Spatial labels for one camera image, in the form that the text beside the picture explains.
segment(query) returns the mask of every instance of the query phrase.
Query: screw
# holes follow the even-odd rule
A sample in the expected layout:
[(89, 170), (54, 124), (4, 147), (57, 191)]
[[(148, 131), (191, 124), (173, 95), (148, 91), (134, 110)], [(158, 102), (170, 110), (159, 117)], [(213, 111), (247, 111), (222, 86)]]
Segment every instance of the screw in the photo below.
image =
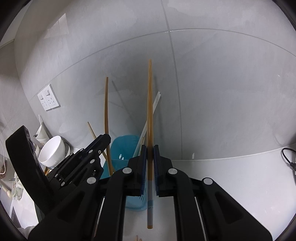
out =
[(169, 172), (169, 174), (172, 174), (172, 175), (174, 175), (174, 174), (177, 174), (177, 169), (175, 169), (175, 168), (170, 168), (169, 170), (168, 170), (168, 172)]
[(213, 183), (212, 179), (210, 179), (208, 177), (204, 179), (204, 184), (211, 185), (212, 183)]
[(131, 169), (129, 167), (126, 167), (126, 168), (122, 169), (122, 172), (125, 174), (129, 174), (129, 173), (131, 173)]
[(95, 178), (95, 177), (89, 177), (89, 178), (86, 180), (86, 182), (87, 182), (88, 184), (94, 184), (94, 183), (96, 182), (96, 178)]

